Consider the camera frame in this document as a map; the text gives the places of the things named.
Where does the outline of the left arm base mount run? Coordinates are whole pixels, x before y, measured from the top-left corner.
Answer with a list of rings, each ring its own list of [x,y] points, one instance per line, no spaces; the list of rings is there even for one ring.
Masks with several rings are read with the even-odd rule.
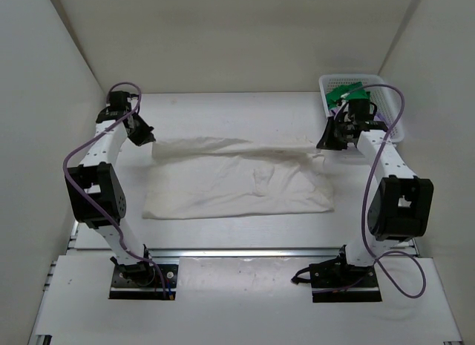
[[[179,265],[177,263],[158,264],[164,279],[153,266],[144,262],[135,265],[114,266],[109,290],[112,300],[175,300]]]

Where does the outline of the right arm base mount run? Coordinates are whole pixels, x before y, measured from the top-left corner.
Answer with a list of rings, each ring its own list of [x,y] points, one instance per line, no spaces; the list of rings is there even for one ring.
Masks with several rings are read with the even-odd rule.
[[[309,284],[313,303],[382,302],[374,267],[350,265],[344,249],[333,259],[297,271],[291,282]]]

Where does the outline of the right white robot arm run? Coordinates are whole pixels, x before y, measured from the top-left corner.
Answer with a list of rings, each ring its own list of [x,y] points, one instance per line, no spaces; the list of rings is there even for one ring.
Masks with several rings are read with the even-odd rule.
[[[349,266],[372,266],[391,247],[424,235],[433,199],[433,183],[405,164],[376,112],[367,99],[345,102],[328,118],[317,144],[329,151],[353,144],[371,167],[369,182],[378,185],[373,194],[364,190],[361,237],[344,247]]]

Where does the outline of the cream white t-shirt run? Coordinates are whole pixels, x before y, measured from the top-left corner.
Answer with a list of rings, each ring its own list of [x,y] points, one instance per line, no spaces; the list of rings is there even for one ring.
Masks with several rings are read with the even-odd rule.
[[[334,209],[325,158],[305,137],[161,139],[151,150],[142,217],[191,220]]]

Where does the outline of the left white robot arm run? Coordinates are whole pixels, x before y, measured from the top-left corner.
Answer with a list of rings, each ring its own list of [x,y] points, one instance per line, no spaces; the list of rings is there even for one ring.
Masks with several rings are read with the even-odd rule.
[[[96,133],[78,166],[64,163],[65,179],[75,219],[100,234],[115,253],[117,266],[134,268],[148,258],[125,214],[127,202],[114,170],[125,141],[143,146],[155,141],[154,128],[132,107],[138,94],[112,91],[96,118]]]

